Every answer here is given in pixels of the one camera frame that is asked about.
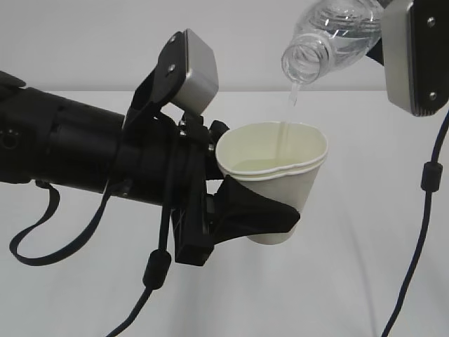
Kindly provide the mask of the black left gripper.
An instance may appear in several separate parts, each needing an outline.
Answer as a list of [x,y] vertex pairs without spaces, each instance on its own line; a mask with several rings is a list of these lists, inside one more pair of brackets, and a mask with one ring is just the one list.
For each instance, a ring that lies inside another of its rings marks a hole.
[[214,244],[240,237],[280,244],[300,220],[294,207],[226,176],[210,196],[209,224],[206,182],[220,177],[210,146],[228,130],[218,120],[208,129],[203,117],[187,113],[179,124],[162,112],[126,115],[115,160],[115,195],[161,206],[161,238],[172,225],[177,263],[202,266]]

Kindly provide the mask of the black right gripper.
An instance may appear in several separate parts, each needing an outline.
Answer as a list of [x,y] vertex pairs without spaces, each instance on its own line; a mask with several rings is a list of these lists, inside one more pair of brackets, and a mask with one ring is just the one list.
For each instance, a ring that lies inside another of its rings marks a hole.
[[382,38],[379,38],[378,41],[368,49],[366,57],[375,61],[377,64],[384,66]]

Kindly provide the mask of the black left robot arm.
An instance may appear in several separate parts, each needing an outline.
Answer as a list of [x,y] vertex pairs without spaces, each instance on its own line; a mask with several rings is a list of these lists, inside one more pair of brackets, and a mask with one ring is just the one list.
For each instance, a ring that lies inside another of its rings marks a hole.
[[173,121],[153,103],[153,79],[117,114],[1,75],[1,181],[56,185],[161,206],[177,263],[202,266],[219,243],[284,234],[300,214],[220,172],[215,148],[227,126],[185,112]]

